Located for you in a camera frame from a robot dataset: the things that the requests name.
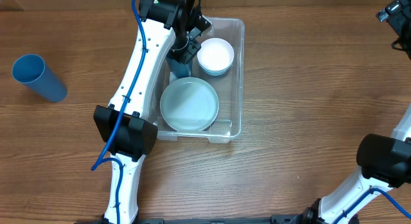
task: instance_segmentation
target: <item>clear plastic container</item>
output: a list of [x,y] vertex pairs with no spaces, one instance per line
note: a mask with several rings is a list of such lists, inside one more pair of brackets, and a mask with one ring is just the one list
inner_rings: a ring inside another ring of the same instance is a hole
[[230,69],[221,76],[210,76],[193,59],[192,77],[208,82],[217,92],[220,102],[215,122],[204,131],[176,131],[169,127],[161,116],[160,98],[162,92],[170,84],[170,68],[164,61],[156,90],[153,94],[153,121],[159,127],[157,138],[160,140],[177,141],[177,137],[203,137],[211,143],[225,144],[241,135],[243,115],[243,72],[244,72],[244,33],[243,21],[239,19],[208,18],[213,27],[211,31],[197,38],[201,43],[210,38],[226,40],[234,48],[234,62]]

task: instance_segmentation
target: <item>blue cup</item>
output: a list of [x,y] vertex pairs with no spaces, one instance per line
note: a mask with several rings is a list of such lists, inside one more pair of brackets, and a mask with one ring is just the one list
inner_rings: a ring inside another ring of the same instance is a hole
[[66,86],[38,55],[20,57],[13,65],[13,77],[51,102],[62,101],[67,96]]

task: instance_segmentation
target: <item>small white bowl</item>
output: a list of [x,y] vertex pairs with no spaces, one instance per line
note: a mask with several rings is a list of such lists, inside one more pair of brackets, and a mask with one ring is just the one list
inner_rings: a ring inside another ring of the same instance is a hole
[[218,96],[207,82],[185,77],[171,83],[160,99],[165,122],[175,129],[202,131],[217,118]]
[[197,53],[200,67],[211,76],[224,74],[234,62],[234,49],[224,39],[207,39]]

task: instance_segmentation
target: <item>wooden table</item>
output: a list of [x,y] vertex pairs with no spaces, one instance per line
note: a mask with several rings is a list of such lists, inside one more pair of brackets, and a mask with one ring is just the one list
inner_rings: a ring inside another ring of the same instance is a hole
[[[138,193],[141,218],[299,213],[355,168],[368,133],[390,135],[411,102],[411,63],[381,6],[208,9],[246,26],[243,135],[157,144]],[[110,166],[91,172],[103,141],[92,119],[115,93],[134,47],[131,10],[0,13],[0,223],[95,220]],[[50,104],[11,76],[43,56],[69,95]],[[391,192],[411,211],[411,186]],[[362,223],[408,223],[386,199]]]

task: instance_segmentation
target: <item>white plate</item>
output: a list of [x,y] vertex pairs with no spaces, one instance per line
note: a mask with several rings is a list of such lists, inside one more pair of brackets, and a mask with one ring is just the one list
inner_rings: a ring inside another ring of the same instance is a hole
[[225,73],[234,62],[234,49],[224,39],[212,38],[201,43],[198,63],[212,76]]
[[217,118],[218,96],[207,82],[194,78],[181,78],[164,90],[161,114],[173,129],[202,131]]

